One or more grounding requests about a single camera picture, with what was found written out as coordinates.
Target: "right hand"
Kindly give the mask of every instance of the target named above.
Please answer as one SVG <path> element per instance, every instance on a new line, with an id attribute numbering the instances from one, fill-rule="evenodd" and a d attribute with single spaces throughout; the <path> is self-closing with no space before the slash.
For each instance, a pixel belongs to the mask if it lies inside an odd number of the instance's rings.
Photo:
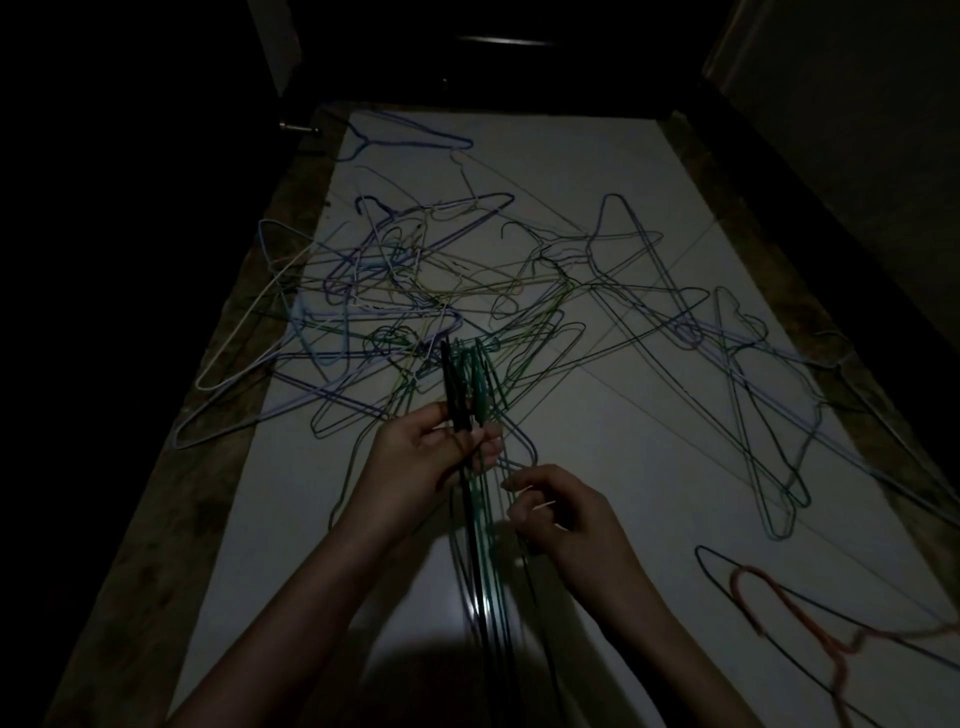
<path id="1" fill-rule="evenodd" d="M 513 473 L 503 487 L 527 489 L 507 516 L 550 557 L 566 587 L 601 626 L 624 624 L 638 598 L 656 593 L 610 503 L 576 475 L 537 465 Z M 544 505 L 551 500 L 556 502 Z"/>

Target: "left hand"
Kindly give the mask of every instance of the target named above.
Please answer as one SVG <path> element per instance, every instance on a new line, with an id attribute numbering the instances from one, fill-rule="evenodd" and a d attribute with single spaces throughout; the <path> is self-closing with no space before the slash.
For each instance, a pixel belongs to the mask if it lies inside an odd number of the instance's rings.
<path id="1" fill-rule="evenodd" d="M 454 432 L 439 427 L 448 416 L 446 402 L 434 402 L 382 425 L 337 525 L 390 548 L 413 530 L 437 493 L 456 481 L 456 468 L 466 458 L 478 472 L 492 468 L 503 450 L 500 424 Z"/>

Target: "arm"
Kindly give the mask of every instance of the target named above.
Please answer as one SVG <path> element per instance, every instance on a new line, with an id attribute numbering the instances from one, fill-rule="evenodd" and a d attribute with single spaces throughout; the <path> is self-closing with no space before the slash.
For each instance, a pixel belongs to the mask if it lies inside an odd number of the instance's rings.
<path id="1" fill-rule="evenodd" d="M 343 516 L 170 718 L 176 728 L 252 728 L 296 710 L 376 580 L 451 469 L 479 448 L 487 468 L 499 425 L 435 429 L 443 403 L 383 425 Z"/>
<path id="2" fill-rule="evenodd" d="M 523 490 L 509 511 L 516 530 L 554 562 L 668 725 L 760 726 L 660 598 L 605 497 L 555 465 L 514 473 L 504 487 Z"/>

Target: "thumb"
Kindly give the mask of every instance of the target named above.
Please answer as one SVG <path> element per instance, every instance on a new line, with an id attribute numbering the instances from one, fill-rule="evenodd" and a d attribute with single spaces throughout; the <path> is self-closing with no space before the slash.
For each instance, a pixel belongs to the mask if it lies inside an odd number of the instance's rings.
<path id="1" fill-rule="evenodd" d="M 533 510 L 533 503 L 523 496 L 510 507 L 507 516 L 517 533 L 548 555 L 554 553 L 565 535 L 546 513 Z"/>
<path id="2" fill-rule="evenodd" d="M 430 449 L 430 464 L 443 472 L 459 465 L 483 442 L 483 427 L 452 432 Z"/>

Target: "hand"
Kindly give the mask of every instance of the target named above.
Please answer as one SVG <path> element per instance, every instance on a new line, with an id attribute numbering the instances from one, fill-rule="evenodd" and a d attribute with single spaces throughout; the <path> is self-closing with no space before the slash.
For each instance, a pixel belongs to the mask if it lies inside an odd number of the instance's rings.
<path id="1" fill-rule="evenodd" d="M 445 485 L 456 482 L 455 471 L 465 459 L 472 455 L 476 471 L 495 465 L 503 450 L 500 425 L 454 432 L 439 427 L 447 417 L 446 402 L 434 402 L 377 430 L 338 527 L 387 549 L 413 530 Z"/>
<path id="2" fill-rule="evenodd" d="M 656 594 L 610 503 L 578 477 L 538 465 L 513 473 L 503 487 L 523 491 L 507 512 L 517 532 L 550 557 L 601 627 L 619 628 L 638 598 Z"/>

